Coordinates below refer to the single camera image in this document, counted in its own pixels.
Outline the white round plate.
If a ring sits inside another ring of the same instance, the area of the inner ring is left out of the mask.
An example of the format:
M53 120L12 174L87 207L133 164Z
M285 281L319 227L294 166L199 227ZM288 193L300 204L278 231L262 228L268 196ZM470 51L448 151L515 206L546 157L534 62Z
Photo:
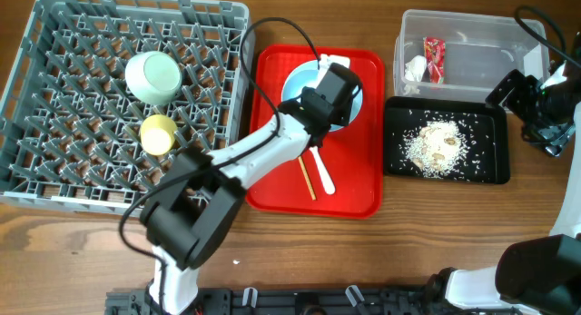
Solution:
M350 59L347 56L335 54L323 54L321 63L317 60L312 60L301 64L287 77L282 88L281 100L285 102L298 98L304 87L315 88L332 63L350 68Z

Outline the wooden chopstick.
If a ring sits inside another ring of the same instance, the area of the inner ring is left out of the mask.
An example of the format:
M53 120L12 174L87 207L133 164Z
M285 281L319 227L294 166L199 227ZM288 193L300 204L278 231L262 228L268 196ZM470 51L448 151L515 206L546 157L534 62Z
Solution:
M316 201L317 200L317 196L316 196L316 193L315 193L315 191L314 191L314 189L312 187L312 183L311 183L311 180L310 180L310 176L308 174L308 171L307 171L307 168L306 168L306 165L305 165L305 163L303 161L302 156L299 156L298 157L298 161L299 161L299 164L300 164L301 172L303 174L303 178L304 178L304 180L305 180L305 182L307 184L308 191L310 193L310 197L311 197L311 199L313 201Z

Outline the white plastic fork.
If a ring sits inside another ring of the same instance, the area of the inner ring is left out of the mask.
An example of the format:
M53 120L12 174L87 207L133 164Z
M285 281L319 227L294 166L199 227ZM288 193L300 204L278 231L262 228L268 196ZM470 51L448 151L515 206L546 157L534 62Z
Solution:
M328 195L334 194L336 192L336 187L334 185L333 180L330 177L330 174L327 170L326 165L324 164L324 161L320 156L319 148L317 146L310 147L310 153L312 154L317 170L319 172L323 190Z

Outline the white napkin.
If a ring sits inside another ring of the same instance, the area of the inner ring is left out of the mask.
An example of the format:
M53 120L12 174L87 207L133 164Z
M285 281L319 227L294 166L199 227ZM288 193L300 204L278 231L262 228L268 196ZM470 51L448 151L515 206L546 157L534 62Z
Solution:
M427 59L423 55L414 56L404 65L404 78L411 82L422 82L427 70Z

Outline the red snack wrapper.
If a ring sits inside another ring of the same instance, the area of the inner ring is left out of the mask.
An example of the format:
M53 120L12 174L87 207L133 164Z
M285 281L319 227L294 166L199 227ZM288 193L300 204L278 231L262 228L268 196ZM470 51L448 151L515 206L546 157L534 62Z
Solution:
M432 84L443 84L445 79L446 42L442 39L428 36L424 38L423 46L429 81Z

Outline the yellow cup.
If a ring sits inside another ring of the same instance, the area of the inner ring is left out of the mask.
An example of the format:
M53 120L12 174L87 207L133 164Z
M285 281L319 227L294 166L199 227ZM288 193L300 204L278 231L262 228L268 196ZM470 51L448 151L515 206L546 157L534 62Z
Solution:
M168 116L155 114L147 117L140 127L142 148L154 156L169 152L174 143L176 123Z

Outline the green bowl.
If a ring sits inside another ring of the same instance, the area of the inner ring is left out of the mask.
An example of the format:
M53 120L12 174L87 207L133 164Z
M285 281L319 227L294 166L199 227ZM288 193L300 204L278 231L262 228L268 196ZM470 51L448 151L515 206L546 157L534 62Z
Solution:
M168 54L157 51L130 58L124 77L131 94L151 105L171 103L182 85L179 65Z

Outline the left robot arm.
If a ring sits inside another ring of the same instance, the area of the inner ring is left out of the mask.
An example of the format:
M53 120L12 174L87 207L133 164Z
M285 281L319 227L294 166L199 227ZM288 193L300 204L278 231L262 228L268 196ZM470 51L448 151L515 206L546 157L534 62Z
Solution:
M247 191L280 165L320 147L330 128L350 122L351 88L304 88L271 119L234 145L180 153L166 177L138 201L158 272L150 295L161 314L179 314L198 294L200 267L216 252Z

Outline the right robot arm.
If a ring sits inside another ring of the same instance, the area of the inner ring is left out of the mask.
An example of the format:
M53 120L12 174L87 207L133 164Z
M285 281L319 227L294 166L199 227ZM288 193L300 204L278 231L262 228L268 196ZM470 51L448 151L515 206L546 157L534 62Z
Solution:
M453 270L442 299L454 314L577 314L580 311L580 63L564 61L540 83L518 70L490 93L523 123L524 141L556 155L573 143L566 195L545 238L509 246L497 266Z

